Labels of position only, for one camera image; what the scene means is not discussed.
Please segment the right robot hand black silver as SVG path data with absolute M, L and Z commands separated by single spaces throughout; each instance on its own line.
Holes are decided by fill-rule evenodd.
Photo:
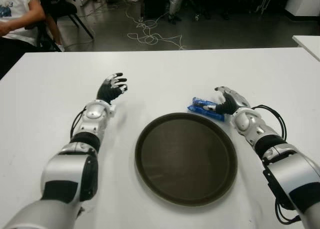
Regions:
M 224 98 L 224 102 L 216 105 L 204 105 L 202 108 L 206 111 L 215 112 L 217 114 L 234 114 L 239 108 L 250 108 L 250 103 L 239 93 L 226 86 L 219 86 L 214 89 L 220 92 Z

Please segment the left robot hand black silver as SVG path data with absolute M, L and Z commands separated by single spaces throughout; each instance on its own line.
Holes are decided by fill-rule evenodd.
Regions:
M 123 77 L 122 72 L 108 76 L 99 87 L 96 99 L 102 100 L 110 105 L 111 101 L 128 90 L 126 82 L 127 79 Z

